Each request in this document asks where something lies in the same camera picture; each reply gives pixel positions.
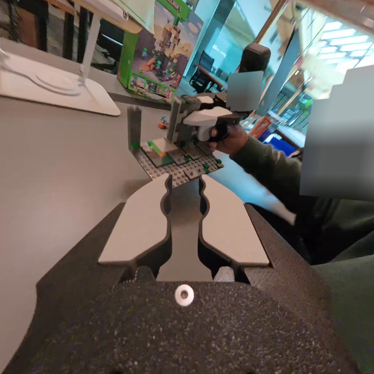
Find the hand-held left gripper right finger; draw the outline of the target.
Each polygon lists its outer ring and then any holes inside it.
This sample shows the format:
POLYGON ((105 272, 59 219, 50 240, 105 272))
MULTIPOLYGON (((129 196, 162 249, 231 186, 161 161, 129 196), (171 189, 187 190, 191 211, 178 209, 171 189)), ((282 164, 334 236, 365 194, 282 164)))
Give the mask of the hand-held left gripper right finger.
POLYGON ((211 273, 268 267, 270 260, 243 201, 208 175, 199 177, 198 257, 211 273))

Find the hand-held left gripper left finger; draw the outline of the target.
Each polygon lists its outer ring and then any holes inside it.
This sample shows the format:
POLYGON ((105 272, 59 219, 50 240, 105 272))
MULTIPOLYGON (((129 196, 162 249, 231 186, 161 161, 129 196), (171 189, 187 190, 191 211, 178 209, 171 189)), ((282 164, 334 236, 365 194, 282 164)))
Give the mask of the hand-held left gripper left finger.
POLYGON ((162 174, 126 201, 99 256, 105 266, 127 266, 135 272, 147 266, 159 272, 172 254, 172 176, 162 174))

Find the grey brick tower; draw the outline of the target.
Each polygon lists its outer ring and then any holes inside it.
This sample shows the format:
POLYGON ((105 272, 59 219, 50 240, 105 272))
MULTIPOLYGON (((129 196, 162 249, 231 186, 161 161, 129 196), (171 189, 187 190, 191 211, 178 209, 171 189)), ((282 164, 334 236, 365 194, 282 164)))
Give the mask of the grey brick tower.
POLYGON ((196 137, 193 126, 183 124, 183 119, 193 111, 212 109, 213 105, 200 105, 195 96, 175 96, 171 104, 169 127, 166 133, 166 140, 177 147, 180 143, 190 142, 196 137))

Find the grey brick baseplate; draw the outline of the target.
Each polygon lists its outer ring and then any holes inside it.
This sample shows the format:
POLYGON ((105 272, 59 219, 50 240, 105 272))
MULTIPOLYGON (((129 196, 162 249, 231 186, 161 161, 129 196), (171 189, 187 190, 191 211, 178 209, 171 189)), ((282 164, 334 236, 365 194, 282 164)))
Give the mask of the grey brick baseplate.
POLYGON ((162 137, 131 143, 130 150, 152 180, 171 175, 173 188, 224 167, 209 147, 197 139, 171 143, 162 137))

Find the person's right forearm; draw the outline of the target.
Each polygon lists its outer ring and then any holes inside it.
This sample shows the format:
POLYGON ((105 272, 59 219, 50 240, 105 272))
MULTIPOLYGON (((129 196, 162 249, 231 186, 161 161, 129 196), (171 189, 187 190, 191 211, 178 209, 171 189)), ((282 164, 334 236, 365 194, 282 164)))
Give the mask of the person's right forearm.
POLYGON ((249 137, 230 158, 275 195, 290 211, 300 197, 301 162, 249 137))

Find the grey desk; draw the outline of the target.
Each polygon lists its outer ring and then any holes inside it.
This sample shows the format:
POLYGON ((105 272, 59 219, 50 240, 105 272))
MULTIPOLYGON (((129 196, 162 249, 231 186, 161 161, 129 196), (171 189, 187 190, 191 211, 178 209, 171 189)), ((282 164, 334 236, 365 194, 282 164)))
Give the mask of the grey desk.
MULTIPOLYGON (((36 283, 119 203, 150 179, 128 149, 127 108, 142 106, 141 139, 160 138, 166 106, 139 103, 116 75, 91 68, 119 117, 1 97, 1 373, 29 327, 36 283)), ((227 155, 211 178, 244 203, 293 224, 295 215, 227 155)), ((210 281, 198 259, 197 180, 171 198, 172 256, 157 281, 210 281)))

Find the person's right hand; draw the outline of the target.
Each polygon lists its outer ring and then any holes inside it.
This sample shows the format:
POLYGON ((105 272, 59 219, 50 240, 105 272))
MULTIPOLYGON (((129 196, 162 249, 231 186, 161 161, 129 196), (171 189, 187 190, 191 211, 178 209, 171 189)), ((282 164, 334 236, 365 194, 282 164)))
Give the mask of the person's right hand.
POLYGON ((228 136, 220 142, 208 142, 212 151, 222 152, 229 156, 235 156, 241 151, 249 140, 249 135, 241 125, 232 126, 228 130, 228 136))

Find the wood-edged office table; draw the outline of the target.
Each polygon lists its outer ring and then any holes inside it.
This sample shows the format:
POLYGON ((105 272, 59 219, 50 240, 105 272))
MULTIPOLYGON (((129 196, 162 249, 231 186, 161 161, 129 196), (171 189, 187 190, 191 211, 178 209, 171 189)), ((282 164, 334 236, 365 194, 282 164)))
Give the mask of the wood-edged office table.
POLYGON ((227 92, 227 81, 217 77, 212 72, 196 64, 197 77, 193 82, 193 87, 197 93, 211 93, 213 86, 216 86, 218 92, 227 92))

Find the black office chair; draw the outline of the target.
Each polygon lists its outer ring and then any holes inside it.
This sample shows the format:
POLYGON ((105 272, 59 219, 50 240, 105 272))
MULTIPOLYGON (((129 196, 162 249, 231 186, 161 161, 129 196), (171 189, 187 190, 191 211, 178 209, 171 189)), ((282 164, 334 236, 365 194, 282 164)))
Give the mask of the black office chair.
POLYGON ((197 93, 203 92, 210 82, 209 76, 203 72, 200 67, 210 73, 213 63, 214 59, 211 58, 205 51, 202 51, 196 70, 190 79, 190 85, 196 90, 197 93))

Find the dark slanted panel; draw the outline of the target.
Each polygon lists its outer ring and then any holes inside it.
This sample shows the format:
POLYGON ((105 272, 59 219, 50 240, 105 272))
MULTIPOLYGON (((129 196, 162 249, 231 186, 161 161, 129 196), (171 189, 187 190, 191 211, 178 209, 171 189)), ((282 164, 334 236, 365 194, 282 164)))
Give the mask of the dark slanted panel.
POLYGON ((266 86, 266 90, 262 99, 259 102, 259 107, 256 110, 256 114, 260 117, 265 116, 269 109, 271 108, 274 100, 278 96, 283 84, 286 82, 288 74, 290 73, 292 67, 294 66, 297 58, 300 54, 300 41, 299 41, 299 31, 295 27, 292 31, 290 40, 287 44, 286 51, 282 58, 282 61, 278 67, 277 72, 266 86))

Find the green toy set box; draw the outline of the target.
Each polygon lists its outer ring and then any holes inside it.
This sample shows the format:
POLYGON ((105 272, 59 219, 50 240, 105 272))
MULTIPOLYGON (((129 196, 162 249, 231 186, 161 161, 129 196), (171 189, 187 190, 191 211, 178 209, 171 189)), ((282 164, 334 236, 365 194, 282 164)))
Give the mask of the green toy set box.
POLYGON ((203 27, 185 1, 154 1, 153 32, 124 32, 117 78, 134 94, 170 103, 203 27))

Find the person's torso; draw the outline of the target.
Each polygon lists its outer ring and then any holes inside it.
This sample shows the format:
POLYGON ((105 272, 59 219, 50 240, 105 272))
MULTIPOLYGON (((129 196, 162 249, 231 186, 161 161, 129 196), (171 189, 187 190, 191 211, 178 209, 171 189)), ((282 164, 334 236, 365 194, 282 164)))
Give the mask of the person's torso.
POLYGON ((313 264, 331 289, 335 323, 362 373, 373 373, 373 202, 317 198, 313 264))

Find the white book stand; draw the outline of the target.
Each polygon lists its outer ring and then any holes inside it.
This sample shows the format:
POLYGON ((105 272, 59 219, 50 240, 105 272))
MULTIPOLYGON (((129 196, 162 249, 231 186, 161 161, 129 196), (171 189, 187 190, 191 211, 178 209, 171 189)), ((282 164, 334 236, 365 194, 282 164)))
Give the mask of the white book stand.
POLYGON ((121 114, 107 91, 88 78, 100 21, 105 19, 122 30, 145 26, 130 1, 77 1, 93 13, 83 62, 78 74, 11 54, 1 49, 0 94, 18 100, 117 117, 121 114))

